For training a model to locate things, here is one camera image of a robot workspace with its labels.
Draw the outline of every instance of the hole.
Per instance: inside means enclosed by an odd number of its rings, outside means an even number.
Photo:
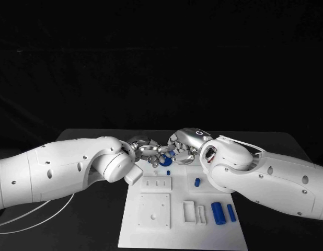
[[[46,176],[48,176],[49,179],[52,178],[52,175],[53,175],[53,171],[49,169],[49,170],[46,171]]]
[[[266,173],[271,175],[272,174],[272,167],[268,167]]]
[[[82,170],[82,163],[81,162],[76,163],[76,169],[81,172],[81,170]]]
[[[302,183],[307,184],[308,183],[308,177],[304,175],[302,177]]]

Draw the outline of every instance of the robotic hand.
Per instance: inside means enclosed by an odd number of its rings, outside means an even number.
[[[163,153],[168,155],[173,149],[145,136],[127,142],[99,137],[52,142],[0,159],[0,209],[62,198],[99,180],[124,178],[132,185],[143,175],[134,163],[145,159],[156,167],[164,161]]]
[[[258,149],[249,153],[238,143]],[[207,181],[225,193],[238,191],[276,211],[323,220],[323,167],[196,128],[177,130],[168,139],[173,162],[187,165],[196,156]]]

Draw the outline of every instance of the white rectangular piece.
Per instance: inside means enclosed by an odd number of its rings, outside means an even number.
[[[193,201],[183,201],[183,220],[186,225],[194,225],[197,222]]]
[[[204,226],[206,225],[206,219],[204,219],[204,206],[197,206],[197,225]]]
[[[167,193],[141,193],[137,227],[170,229],[170,196]]]
[[[187,173],[187,189],[190,193],[223,193],[216,190],[207,181],[206,175],[202,173],[202,166],[186,166]],[[200,179],[199,186],[194,186],[196,178]]]
[[[171,177],[141,177],[143,192],[170,192]]]
[[[177,165],[153,168],[147,161],[138,161],[144,177],[171,177],[173,190],[170,194],[170,229],[138,227],[138,203],[141,193],[141,179],[128,186],[124,217],[120,230],[118,247],[121,248],[164,248],[196,250],[239,250],[246,251],[246,242],[238,220],[238,208],[233,208],[236,222],[228,220],[226,224],[216,225],[210,204],[220,202],[223,212],[228,212],[228,204],[233,204],[229,193],[189,192],[187,173],[192,171],[203,179],[202,166]],[[183,201],[193,201],[194,205],[204,206],[206,226],[186,225],[183,222]]]

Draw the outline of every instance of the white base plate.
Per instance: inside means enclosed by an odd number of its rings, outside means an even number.
[[[120,231],[118,247],[131,248],[173,248],[202,250],[242,250],[246,251],[246,242],[235,211],[236,222],[230,221],[228,204],[233,205],[229,193],[189,192],[187,168],[192,167],[193,174],[199,166],[200,177],[203,175],[199,160],[190,165],[171,164],[168,167],[153,168],[145,161],[138,161],[143,176],[153,177],[157,171],[158,177],[171,177],[170,194],[170,228],[138,227],[138,203],[141,193],[141,179],[128,187],[122,225]],[[186,225],[183,219],[183,201],[193,201],[194,206],[204,206],[206,225]],[[220,202],[225,213],[226,224],[216,225],[210,204]]]

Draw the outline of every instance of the table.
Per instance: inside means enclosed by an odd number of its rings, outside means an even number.
[[[163,144],[173,132],[66,129],[56,140],[114,136],[125,141],[134,135],[143,134]],[[272,153],[310,161],[297,141],[287,133],[207,132],[212,137],[225,135],[258,145]],[[46,223],[25,232],[0,235],[0,250],[117,250],[125,194],[124,180],[112,184],[105,181],[97,182],[85,191],[75,194],[68,207]],[[249,250],[323,250],[323,221],[282,214],[251,202],[236,192],[232,193],[232,198]],[[14,231],[39,223],[61,209],[68,199],[69,196],[49,202],[27,217],[1,226],[0,232]],[[7,208],[0,222],[14,218],[39,204],[30,203]]]

